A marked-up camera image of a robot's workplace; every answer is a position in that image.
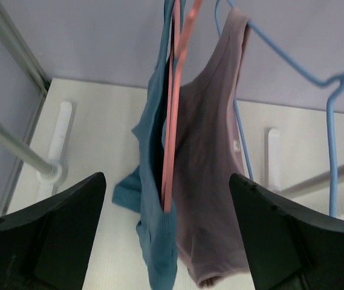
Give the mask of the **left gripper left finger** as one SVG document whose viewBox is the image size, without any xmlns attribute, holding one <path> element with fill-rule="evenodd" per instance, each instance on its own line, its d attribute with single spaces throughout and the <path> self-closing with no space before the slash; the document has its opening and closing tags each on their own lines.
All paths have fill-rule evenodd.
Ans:
<svg viewBox="0 0 344 290">
<path fill-rule="evenodd" d="M 105 192 L 97 172 L 0 217 L 0 289 L 82 289 Z"/>
</svg>

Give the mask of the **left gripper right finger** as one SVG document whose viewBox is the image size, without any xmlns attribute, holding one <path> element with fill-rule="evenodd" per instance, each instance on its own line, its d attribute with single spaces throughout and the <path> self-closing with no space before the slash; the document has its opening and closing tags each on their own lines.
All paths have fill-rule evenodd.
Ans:
<svg viewBox="0 0 344 290">
<path fill-rule="evenodd" d="M 232 174 L 229 187 L 256 289 L 344 289 L 344 221 Z"/>
</svg>

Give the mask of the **teal tank top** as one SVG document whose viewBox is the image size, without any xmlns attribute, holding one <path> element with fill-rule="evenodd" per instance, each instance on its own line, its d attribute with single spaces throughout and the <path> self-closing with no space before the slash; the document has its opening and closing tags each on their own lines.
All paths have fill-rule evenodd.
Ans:
<svg viewBox="0 0 344 290">
<path fill-rule="evenodd" d="M 177 275 L 177 212 L 163 211 L 161 183 L 164 149 L 162 137 L 167 109 L 169 61 L 167 48 L 174 8 L 164 2 L 164 24 L 157 65 L 151 76 L 141 119 L 132 133 L 138 139 L 138 167 L 115 185 L 112 202 L 140 214 L 136 226 L 151 289 L 172 289 Z"/>
</svg>

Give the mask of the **pink wire hanger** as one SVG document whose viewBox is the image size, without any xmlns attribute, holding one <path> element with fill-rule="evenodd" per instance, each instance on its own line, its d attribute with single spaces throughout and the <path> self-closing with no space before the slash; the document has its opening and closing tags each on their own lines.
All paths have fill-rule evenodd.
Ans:
<svg viewBox="0 0 344 290">
<path fill-rule="evenodd" d="M 181 2 L 174 2 L 169 56 L 169 86 L 167 96 L 166 137 L 163 160 L 161 200 L 163 210 L 169 212 L 172 205 L 175 145 L 177 137 L 178 105 L 183 66 L 187 57 L 190 37 L 202 6 L 201 0 L 193 2 L 184 24 L 181 24 Z"/>
</svg>

